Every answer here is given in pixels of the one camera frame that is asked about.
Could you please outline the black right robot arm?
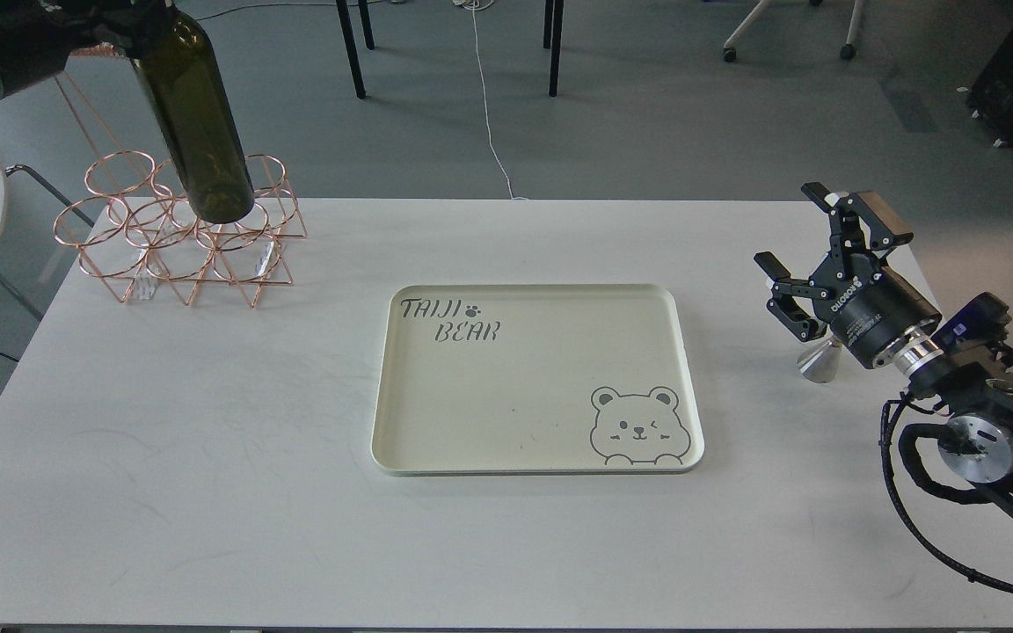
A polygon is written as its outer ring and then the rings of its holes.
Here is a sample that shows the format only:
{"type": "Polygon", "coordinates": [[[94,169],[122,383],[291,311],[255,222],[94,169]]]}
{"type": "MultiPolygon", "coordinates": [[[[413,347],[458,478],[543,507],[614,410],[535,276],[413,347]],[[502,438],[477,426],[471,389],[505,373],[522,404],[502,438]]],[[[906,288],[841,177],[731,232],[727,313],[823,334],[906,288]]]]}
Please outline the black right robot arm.
{"type": "Polygon", "coordinates": [[[795,278],[773,253],[756,253],[770,280],[767,309],[797,339],[832,342],[867,369],[893,366],[908,381],[883,405],[883,478],[905,528],[936,560],[975,584],[1013,584],[946,556],[909,517],[893,454],[918,489],[958,505],[990,504],[1013,520],[1013,348],[1009,306],[978,294],[944,320],[888,263],[913,231],[873,191],[801,187],[829,223],[829,248],[811,275],[795,278]]]}

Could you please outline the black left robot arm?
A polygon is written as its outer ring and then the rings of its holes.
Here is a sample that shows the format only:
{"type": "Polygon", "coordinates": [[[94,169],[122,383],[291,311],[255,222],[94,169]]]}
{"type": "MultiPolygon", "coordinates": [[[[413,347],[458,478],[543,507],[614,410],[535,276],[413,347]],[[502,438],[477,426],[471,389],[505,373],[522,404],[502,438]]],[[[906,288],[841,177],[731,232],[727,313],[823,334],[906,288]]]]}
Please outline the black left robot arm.
{"type": "Polygon", "coordinates": [[[62,72],[79,49],[142,59],[178,15],[171,1],[0,1],[0,100],[62,72]]]}

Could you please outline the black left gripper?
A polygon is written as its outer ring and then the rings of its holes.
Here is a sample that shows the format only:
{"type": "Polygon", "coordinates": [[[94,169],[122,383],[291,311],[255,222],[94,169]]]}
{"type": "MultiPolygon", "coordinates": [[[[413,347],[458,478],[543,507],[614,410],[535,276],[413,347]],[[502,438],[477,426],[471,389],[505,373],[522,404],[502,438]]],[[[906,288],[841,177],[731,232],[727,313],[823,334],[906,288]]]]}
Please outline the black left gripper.
{"type": "Polygon", "coordinates": [[[75,49],[108,44],[129,59],[143,59],[171,33],[178,16],[172,1],[60,1],[59,25],[75,49]]]}

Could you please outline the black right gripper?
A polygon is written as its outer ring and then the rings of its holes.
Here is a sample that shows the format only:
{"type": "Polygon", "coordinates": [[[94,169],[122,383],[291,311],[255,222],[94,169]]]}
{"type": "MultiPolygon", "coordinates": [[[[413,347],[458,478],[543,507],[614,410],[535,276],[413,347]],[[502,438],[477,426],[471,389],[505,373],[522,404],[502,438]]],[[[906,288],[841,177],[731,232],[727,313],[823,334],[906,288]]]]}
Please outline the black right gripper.
{"type": "Polygon", "coordinates": [[[756,253],[755,263],[771,280],[765,306],[772,316],[804,342],[827,335],[828,325],[867,369],[877,367],[877,357],[909,328],[933,332],[940,312],[885,264],[893,249],[914,237],[895,209],[873,191],[833,192],[821,183],[805,183],[801,192],[827,214],[829,248],[812,275],[815,285],[792,278],[772,252],[756,253]],[[800,308],[797,297],[813,300],[815,316],[800,308]]]}

